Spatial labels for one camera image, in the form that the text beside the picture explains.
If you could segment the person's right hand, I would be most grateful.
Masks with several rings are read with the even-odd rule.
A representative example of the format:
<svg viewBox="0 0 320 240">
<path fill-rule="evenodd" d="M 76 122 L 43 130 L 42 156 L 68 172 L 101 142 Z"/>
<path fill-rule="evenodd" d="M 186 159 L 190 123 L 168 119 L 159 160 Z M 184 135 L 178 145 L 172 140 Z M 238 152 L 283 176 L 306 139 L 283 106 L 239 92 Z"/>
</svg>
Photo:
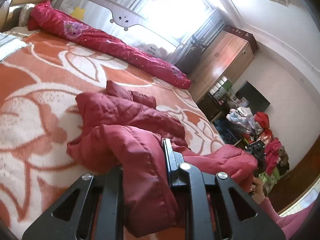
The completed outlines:
<svg viewBox="0 0 320 240">
<path fill-rule="evenodd" d="M 257 204 L 261 204 L 264 201 L 265 195 L 263 192 L 263 181 L 261 179 L 253 177 L 253 184 L 251 186 L 250 193 Z"/>
</svg>

